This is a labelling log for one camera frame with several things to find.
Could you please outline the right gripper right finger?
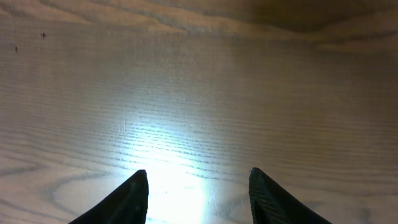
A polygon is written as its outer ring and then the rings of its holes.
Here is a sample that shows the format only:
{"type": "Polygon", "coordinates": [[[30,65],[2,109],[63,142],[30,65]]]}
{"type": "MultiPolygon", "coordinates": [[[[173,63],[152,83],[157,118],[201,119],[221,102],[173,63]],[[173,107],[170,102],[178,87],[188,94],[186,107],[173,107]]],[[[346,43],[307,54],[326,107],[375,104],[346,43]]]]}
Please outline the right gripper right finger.
{"type": "Polygon", "coordinates": [[[249,176],[249,199],[254,224],[331,224],[257,167],[249,176]]]}

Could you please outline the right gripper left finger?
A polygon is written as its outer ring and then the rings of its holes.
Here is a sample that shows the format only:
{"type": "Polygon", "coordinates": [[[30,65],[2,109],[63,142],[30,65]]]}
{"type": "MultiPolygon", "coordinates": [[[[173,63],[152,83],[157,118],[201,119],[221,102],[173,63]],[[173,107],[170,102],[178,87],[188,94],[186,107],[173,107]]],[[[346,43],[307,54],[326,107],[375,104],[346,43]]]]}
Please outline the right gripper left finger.
{"type": "Polygon", "coordinates": [[[145,224],[148,196],[147,172],[138,170],[70,224],[145,224]]]}

